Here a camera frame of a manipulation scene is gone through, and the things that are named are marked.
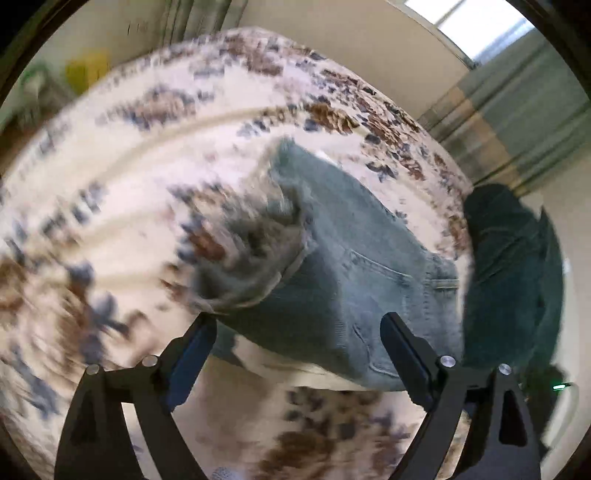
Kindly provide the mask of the blue denim shorts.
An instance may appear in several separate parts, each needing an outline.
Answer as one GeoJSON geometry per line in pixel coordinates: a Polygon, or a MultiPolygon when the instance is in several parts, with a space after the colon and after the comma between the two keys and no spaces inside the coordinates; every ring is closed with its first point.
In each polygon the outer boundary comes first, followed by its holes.
{"type": "Polygon", "coordinates": [[[454,263],[339,167],[284,139],[205,231],[218,245],[191,270],[190,303],[290,360],[367,389],[402,380],[384,348],[384,314],[440,354],[461,356],[454,263]]]}

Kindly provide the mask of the dark green plush blanket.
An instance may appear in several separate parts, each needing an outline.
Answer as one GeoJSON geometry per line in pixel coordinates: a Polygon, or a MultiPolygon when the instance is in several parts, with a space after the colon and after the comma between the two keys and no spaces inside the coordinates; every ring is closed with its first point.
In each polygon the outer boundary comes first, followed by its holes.
{"type": "Polygon", "coordinates": [[[564,301],[562,252],[550,217],[502,184],[475,188],[464,215],[474,255],[464,364],[545,367],[558,343],[564,301]]]}

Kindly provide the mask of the floral bed blanket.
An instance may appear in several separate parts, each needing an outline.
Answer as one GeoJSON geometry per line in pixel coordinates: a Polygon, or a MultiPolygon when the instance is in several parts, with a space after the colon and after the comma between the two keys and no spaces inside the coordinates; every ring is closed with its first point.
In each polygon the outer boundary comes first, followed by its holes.
{"type": "MultiPolygon", "coordinates": [[[[1,418],[49,479],[84,370],[129,368],[183,335],[205,225],[289,139],[370,190],[462,297],[471,185],[404,109],[304,45],[257,28],[125,64],[67,105],[1,181],[1,418]]],[[[217,315],[211,358],[173,417],[213,477],[380,479],[422,415],[403,386],[363,388],[266,350],[217,315]]]]}

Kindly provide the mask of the right teal curtain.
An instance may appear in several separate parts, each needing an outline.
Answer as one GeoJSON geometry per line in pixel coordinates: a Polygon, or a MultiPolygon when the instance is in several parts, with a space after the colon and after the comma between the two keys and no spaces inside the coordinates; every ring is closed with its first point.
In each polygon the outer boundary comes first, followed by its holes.
{"type": "Polygon", "coordinates": [[[590,99],[536,29],[477,67],[419,119],[474,185],[540,188],[590,139],[590,99]]]}

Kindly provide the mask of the teal curtain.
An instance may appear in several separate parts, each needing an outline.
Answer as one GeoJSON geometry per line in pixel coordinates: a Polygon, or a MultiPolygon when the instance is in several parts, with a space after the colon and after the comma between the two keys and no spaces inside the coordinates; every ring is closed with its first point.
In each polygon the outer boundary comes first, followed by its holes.
{"type": "Polygon", "coordinates": [[[158,31],[158,45],[174,43],[235,28],[247,0],[166,1],[158,31]]]}
{"type": "Polygon", "coordinates": [[[536,29],[477,67],[419,119],[474,185],[540,188],[590,139],[590,99],[536,29]]]}

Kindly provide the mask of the yellow box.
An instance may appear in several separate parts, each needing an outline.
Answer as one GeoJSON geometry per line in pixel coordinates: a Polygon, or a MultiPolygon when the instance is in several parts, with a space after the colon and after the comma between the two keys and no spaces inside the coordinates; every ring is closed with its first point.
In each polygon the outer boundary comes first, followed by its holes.
{"type": "Polygon", "coordinates": [[[71,60],[65,67],[65,79],[74,93],[80,95],[104,77],[110,70],[106,52],[90,52],[71,60]]]}

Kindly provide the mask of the left teal curtain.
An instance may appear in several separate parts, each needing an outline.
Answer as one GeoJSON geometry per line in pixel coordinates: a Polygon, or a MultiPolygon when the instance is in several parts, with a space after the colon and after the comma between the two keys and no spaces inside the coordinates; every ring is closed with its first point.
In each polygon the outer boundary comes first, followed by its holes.
{"type": "Polygon", "coordinates": [[[158,31],[158,45],[174,43],[235,28],[247,0],[166,1],[158,31]]]}

